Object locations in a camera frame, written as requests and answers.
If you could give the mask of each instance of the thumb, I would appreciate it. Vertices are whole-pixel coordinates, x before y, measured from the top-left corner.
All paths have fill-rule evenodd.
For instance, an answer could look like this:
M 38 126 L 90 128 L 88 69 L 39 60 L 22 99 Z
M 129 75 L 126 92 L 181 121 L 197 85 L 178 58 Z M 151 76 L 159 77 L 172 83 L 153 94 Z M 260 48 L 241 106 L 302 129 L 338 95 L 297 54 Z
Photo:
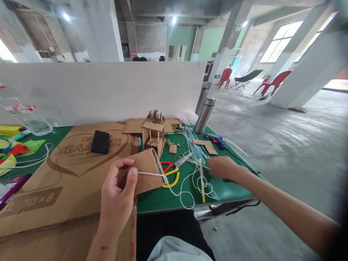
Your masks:
M 138 170 L 133 167 L 128 171 L 126 186 L 123 189 L 123 194 L 134 197 L 134 190 L 138 180 Z

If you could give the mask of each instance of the ceiling light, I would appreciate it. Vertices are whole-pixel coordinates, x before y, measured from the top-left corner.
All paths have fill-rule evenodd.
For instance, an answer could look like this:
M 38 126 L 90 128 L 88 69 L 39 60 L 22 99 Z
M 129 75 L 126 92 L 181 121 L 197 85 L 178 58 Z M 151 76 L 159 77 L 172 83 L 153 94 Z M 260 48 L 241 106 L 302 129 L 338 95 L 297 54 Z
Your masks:
M 65 20 L 70 21 L 70 17 L 66 13 L 63 14 L 63 17 L 65 18 Z

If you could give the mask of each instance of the left hand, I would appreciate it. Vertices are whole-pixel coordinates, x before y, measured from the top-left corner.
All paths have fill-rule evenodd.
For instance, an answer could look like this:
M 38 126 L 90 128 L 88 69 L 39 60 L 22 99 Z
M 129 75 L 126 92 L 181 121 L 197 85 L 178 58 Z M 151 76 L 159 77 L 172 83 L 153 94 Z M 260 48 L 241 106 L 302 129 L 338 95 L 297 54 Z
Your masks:
M 133 163 L 133 159 L 120 159 L 114 162 L 101 187 L 99 230 L 103 230 L 111 239 L 119 237 L 132 213 L 138 170 L 134 167 L 129 170 L 123 190 L 118 187 L 118 173 L 119 168 Z

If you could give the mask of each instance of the hand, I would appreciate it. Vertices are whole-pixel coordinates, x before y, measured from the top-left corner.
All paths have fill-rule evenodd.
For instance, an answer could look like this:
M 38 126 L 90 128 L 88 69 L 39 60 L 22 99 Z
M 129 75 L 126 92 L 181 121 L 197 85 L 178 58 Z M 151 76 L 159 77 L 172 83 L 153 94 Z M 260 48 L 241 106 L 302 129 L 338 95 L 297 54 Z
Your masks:
M 228 156 L 212 157 L 207 159 L 207 163 L 211 168 L 210 175 L 215 178 L 229 179 L 238 184 L 243 177 L 251 174 L 247 168 L 239 166 Z
M 114 162 L 101 187 L 101 213 L 98 230 L 102 230 L 110 239 L 119 237 L 132 213 L 138 170 L 134 167 L 129 170 L 123 190 L 118 187 L 117 176 L 119 168 L 133 163 L 133 159 L 120 159 Z

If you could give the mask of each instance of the red plastic chair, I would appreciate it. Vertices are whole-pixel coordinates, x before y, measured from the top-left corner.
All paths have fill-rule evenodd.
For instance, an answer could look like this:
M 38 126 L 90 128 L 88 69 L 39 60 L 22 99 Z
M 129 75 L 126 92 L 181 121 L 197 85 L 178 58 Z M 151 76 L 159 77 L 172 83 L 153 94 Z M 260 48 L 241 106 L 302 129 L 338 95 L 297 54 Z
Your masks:
M 219 83 L 217 84 L 217 87 L 220 89 L 222 83 L 224 81 L 227 81 L 226 85 L 225 85 L 225 89 L 228 88 L 228 85 L 229 85 L 229 81 L 230 81 L 230 76 L 231 76 L 231 73 L 232 73 L 232 69 L 231 68 L 226 68 L 224 70 L 224 72 L 222 73 L 221 75 L 221 78 L 220 78 L 220 81 Z
M 291 73 L 291 71 L 285 71 L 280 73 L 274 80 L 273 82 L 263 82 L 260 87 L 257 88 L 257 90 L 254 92 L 254 94 L 262 87 L 265 86 L 264 89 L 262 90 L 261 94 L 262 96 L 265 95 L 266 91 L 268 90 L 268 88 L 272 85 L 274 85 L 274 90 L 271 94 L 271 96 L 273 96 L 273 94 L 276 92 L 277 88 L 279 87 L 279 85 L 285 80 L 285 78 Z

